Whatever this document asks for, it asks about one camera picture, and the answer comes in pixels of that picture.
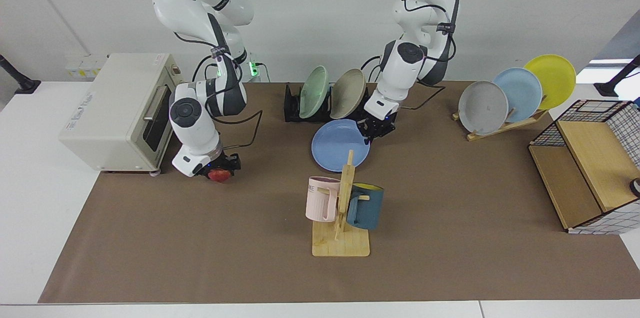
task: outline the yellow plate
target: yellow plate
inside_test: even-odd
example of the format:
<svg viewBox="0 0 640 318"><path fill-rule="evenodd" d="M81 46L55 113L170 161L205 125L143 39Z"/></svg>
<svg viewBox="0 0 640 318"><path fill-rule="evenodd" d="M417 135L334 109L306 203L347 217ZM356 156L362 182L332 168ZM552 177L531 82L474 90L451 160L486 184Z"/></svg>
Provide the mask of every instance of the yellow plate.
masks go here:
<svg viewBox="0 0 640 318"><path fill-rule="evenodd" d="M530 70L542 85L540 109L556 108L565 103L576 88L576 70L563 56L545 54L533 58L524 66Z"/></svg>

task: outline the mug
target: mug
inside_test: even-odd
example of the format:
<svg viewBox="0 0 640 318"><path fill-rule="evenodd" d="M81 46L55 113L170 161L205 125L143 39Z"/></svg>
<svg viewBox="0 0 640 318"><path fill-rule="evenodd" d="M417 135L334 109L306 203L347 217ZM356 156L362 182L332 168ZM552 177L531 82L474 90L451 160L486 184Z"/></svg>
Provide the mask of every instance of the mug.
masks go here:
<svg viewBox="0 0 640 318"><path fill-rule="evenodd" d="M347 223L359 229L375 229L378 226L384 193L384 188L380 186L354 183L351 188Z"/></svg>
<svg viewBox="0 0 640 318"><path fill-rule="evenodd" d="M306 217L316 222L333 222L336 220L336 204L340 179L332 177L309 177L306 191Z"/></svg>

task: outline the plate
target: plate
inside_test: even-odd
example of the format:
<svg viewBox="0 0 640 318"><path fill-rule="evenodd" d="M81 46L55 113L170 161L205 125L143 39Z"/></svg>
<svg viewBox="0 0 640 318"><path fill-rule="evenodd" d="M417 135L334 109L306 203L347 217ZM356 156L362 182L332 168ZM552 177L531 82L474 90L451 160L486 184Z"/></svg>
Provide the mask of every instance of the plate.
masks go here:
<svg viewBox="0 0 640 318"><path fill-rule="evenodd" d="M462 92L457 108L464 128L478 136L498 131L509 113L507 95L491 81L476 81L469 85Z"/></svg>
<svg viewBox="0 0 640 318"><path fill-rule="evenodd" d="M364 144L358 125L350 119L328 122L315 132L311 141L313 159L320 167L331 172L343 171L350 150L353 150L353 165L361 165L369 149L370 145Z"/></svg>
<svg viewBox="0 0 640 318"><path fill-rule="evenodd" d="M535 74L524 68L509 68L495 77L498 85L507 96L509 112L514 110L507 122L514 124L531 117L542 101L542 85Z"/></svg>
<svg viewBox="0 0 640 318"><path fill-rule="evenodd" d="M364 97L365 79L362 70L352 69L343 74L331 88L331 114L340 120L353 113Z"/></svg>
<svg viewBox="0 0 640 318"><path fill-rule="evenodd" d="M315 115L325 101L328 91L327 68L320 65L311 72L300 91L300 118L306 120Z"/></svg>
<svg viewBox="0 0 640 318"><path fill-rule="evenodd" d="M524 66L535 74L542 85L542 95L546 96L540 109L556 108L565 103L576 87L576 70L563 56L545 54L533 58Z"/></svg>

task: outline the white table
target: white table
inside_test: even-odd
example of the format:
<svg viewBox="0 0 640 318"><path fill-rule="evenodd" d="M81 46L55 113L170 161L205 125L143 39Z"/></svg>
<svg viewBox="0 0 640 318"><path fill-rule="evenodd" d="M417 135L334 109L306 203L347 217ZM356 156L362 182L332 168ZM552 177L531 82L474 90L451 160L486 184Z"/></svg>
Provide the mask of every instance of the white table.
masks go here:
<svg viewBox="0 0 640 318"><path fill-rule="evenodd" d="M0 317L637 317L640 300L37 305L98 173L57 135L90 83L44 82L0 112ZM569 99L598 99L590 85ZM557 116L564 108L551 113ZM640 265L640 231L623 237Z"/></svg>

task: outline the brown table mat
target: brown table mat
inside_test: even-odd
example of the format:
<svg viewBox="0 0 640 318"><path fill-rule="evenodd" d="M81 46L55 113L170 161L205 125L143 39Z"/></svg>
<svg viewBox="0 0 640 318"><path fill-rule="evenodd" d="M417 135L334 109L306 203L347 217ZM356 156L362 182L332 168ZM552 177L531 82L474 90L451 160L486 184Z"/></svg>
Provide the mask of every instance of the brown table mat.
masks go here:
<svg viewBox="0 0 640 318"><path fill-rule="evenodd" d="M375 140L356 181L383 186L366 258L314 258L307 179L320 124L285 123L283 84L247 84L233 120L265 111L220 185L174 170L101 174L41 303L264 303L640 298L619 236L562 230L527 146L551 119L475 142L451 119L468 82L448 82ZM408 106L432 91L416 86ZM226 145L254 123L217 124Z"/></svg>

